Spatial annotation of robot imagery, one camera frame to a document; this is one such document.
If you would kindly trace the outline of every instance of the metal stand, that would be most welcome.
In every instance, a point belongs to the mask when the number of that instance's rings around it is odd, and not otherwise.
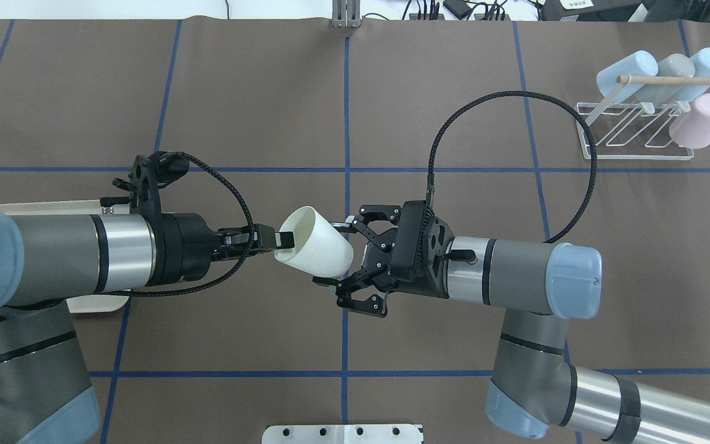
[[[360,28],[361,0],[333,0],[333,27]]]
[[[346,424],[272,426],[262,434],[262,444],[423,444],[423,426],[416,424]]]
[[[599,103],[579,102],[577,112],[587,116],[586,123],[595,134],[600,159],[620,160],[690,160],[692,149],[673,144],[669,136],[660,136],[674,118],[690,111],[685,101],[672,101],[660,107],[648,102],[615,104],[613,99],[629,84],[699,84],[710,85],[710,78],[665,78],[665,76],[619,76],[612,91]],[[582,155],[591,158],[590,146],[577,125]]]

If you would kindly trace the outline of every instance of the pink cup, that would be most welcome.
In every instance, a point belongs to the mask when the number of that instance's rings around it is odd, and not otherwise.
[[[694,99],[691,107],[670,125],[670,138],[684,148],[705,148],[710,145],[710,93]]]

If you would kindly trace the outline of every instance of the black device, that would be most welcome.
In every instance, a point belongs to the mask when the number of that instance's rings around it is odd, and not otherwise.
[[[445,0],[443,6],[459,20],[467,17],[473,11],[464,0]]]
[[[566,9],[561,0],[547,0],[541,8],[539,19],[546,22],[627,22],[643,3],[642,0],[593,1],[594,5],[588,8]]]
[[[648,9],[646,22],[692,20],[710,22],[710,0],[645,0]]]

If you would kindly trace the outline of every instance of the light blue cup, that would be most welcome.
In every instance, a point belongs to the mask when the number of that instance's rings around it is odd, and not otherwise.
[[[693,65],[695,65],[695,76],[696,78],[710,78],[710,47],[705,47],[699,50],[696,54],[690,57]],[[677,101],[687,101],[691,102],[698,96],[705,93],[708,89],[708,85],[691,84],[682,87],[679,92],[675,94],[675,99]]]
[[[597,74],[597,85],[603,96],[608,95],[612,88],[618,84],[615,79],[626,74],[632,76],[656,76],[659,72],[659,65],[648,51],[637,51],[630,56],[623,58],[609,67],[604,68]],[[615,97],[613,103],[620,104],[631,95],[637,92],[643,85],[630,84],[623,88],[623,91]]]

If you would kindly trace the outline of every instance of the white paper cup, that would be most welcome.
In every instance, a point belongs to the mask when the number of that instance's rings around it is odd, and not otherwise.
[[[295,210],[279,231],[292,231],[295,247],[276,250],[279,262],[320,278],[338,278],[353,262],[353,246],[310,206]]]

